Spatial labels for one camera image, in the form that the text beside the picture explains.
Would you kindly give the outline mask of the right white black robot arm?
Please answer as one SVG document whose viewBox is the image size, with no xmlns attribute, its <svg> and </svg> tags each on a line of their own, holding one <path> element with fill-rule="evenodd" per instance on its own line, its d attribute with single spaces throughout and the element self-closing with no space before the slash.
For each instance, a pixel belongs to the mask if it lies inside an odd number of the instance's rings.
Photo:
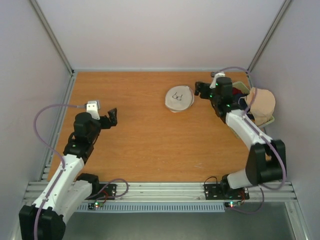
<svg viewBox="0 0 320 240">
<path fill-rule="evenodd" d="M 239 190 L 287 178 L 286 147 L 282 140 L 274 140 L 262 132 L 234 100 L 233 84 L 229 77 L 218 77 L 214 84 L 195 83 L 194 94 L 210 100 L 216 115 L 230 127 L 249 150 L 245 168 L 221 178 L 219 188 L 226 199 Z"/>
</svg>

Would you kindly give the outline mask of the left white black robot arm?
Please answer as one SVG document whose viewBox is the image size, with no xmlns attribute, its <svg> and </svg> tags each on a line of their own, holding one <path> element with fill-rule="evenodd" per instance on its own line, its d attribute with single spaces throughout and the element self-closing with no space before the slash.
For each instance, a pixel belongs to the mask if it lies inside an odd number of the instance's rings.
<svg viewBox="0 0 320 240">
<path fill-rule="evenodd" d="M 61 240 L 77 207 L 86 198 L 96 199 L 100 195 L 98 176 L 83 173 L 76 177 L 92 154 L 101 130 L 117 123 L 116 108 L 100 116 L 99 107 L 93 102 L 75 116 L 59 167 L 32 205 L 24 205 L 19 211 L 23 240 Z"/>
</svg>

